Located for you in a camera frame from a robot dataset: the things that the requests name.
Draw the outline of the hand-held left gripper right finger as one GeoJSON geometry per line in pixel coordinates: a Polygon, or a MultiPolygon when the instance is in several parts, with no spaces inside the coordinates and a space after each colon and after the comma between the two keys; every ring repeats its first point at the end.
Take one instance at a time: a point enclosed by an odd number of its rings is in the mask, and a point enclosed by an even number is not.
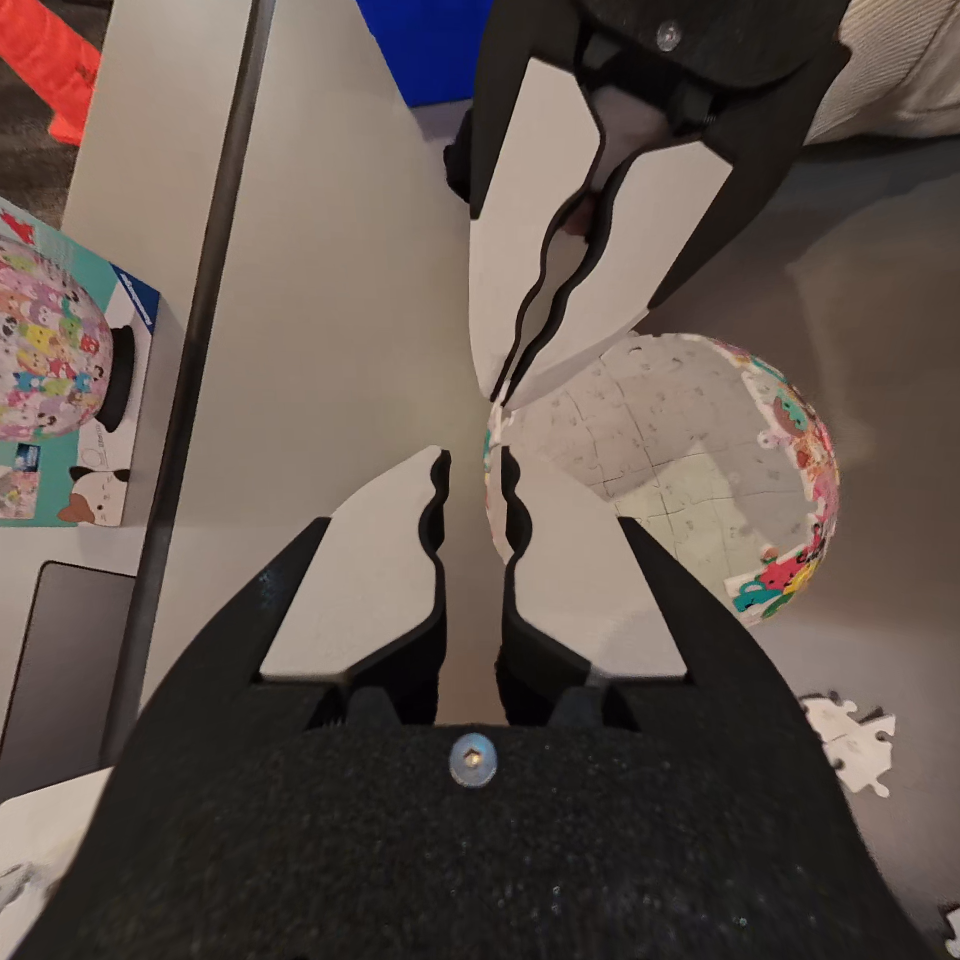
{"type": "Polygon", "coordinates": [[[502,660],[537,694],[688,669],[615,511],[557,466],[500,449],[511,548],[502,660]]]}

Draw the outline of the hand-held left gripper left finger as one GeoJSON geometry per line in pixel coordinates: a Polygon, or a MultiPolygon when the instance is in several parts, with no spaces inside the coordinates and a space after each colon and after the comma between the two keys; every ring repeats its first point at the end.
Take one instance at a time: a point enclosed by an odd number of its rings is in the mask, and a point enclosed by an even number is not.
{"type": "Polygon", "coordinates": [[[349,685],[410,643],[446,654],[445,540],[450,452],[427,446],[361,486],[331,515],[260,665],[272,682],[349,685]]]}

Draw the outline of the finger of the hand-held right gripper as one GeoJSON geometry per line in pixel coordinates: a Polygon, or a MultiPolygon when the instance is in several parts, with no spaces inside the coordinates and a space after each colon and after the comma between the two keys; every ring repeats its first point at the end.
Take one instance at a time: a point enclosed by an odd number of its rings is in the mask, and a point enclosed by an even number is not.
{"type": "Polygon", "coordinates": [[[479,214],[470,224],[470,346],[481,394],[495,399],[543,286],[561,214],[581,195],[602,132],[574,74],[529,59],[479,214]]]}
{"type": "Polygon", "coordinates": [[[646,316],[733,169],[707,146],[642,152],[615,169],[582,262],[554,295],[503,402],[531,403],[563,386],[646,316]]]}

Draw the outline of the colourful puzzle ball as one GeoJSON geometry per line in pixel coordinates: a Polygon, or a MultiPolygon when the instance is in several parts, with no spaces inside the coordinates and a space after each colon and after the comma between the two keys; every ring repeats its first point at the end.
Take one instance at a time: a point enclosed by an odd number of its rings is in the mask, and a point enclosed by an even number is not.
{"type": "Polygon", "coordinates": [[[630,333],[529,405],[493,407],[486,511],[507,561],[494,478],[503,444],[637,521],[747,627],[799,595],[834,536],[840,473],[827,427],[778,369],[706,336],[630,333]]]}

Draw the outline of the person's right forearm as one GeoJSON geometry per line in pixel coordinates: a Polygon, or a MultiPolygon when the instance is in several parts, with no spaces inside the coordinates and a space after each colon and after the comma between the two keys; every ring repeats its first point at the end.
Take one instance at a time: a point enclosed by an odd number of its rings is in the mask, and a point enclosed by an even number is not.
{"type": "Polygon", "coordinates": [[[852,1],[838,37],[850,59],[823,97],[806,145],[959,133],[957,1],[852,1]]]}

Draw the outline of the white puzzle piece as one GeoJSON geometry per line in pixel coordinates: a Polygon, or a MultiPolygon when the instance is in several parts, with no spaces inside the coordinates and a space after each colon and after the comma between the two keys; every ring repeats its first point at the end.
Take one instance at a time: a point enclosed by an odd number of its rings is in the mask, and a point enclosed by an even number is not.
{"type": "Polygon", "coordinates": [[[823,753],[840,783],[851,794],[870,788],[887,799],[890,789],[881,778],[892,769],[893,738],[897,718],[881,713],[872,719],[857,719],[858,705],[830,697],[807,696],[799,703],[823,753]]]}

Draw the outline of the puzzle box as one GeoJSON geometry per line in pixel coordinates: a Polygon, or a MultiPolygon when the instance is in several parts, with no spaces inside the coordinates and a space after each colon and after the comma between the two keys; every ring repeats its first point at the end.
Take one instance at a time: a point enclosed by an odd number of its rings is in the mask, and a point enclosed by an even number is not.
{"type": "Polygon", "coordinates": [[[1,521],[122,525],[159,291],[1,200],[1,521]]]}

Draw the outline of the blue plastic bin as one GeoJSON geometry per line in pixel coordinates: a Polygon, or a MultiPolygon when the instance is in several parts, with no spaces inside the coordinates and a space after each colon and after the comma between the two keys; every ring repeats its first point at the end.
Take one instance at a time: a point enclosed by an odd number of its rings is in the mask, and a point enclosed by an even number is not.
{"type": "Polygon", "coordinates": [[[471,100],[491,1],[359,1],[407,107],[471,100]]]}

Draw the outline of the orange plastic object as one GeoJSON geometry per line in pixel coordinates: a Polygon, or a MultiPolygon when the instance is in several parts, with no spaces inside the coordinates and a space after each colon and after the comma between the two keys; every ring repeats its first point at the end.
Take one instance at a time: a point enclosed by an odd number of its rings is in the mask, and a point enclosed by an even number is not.
{"type": "Polygon", "coordinates": [[[80,146],[100,52],[41,1],[3,1],[1,58],[52,111],[50,136],[80,146]]]}

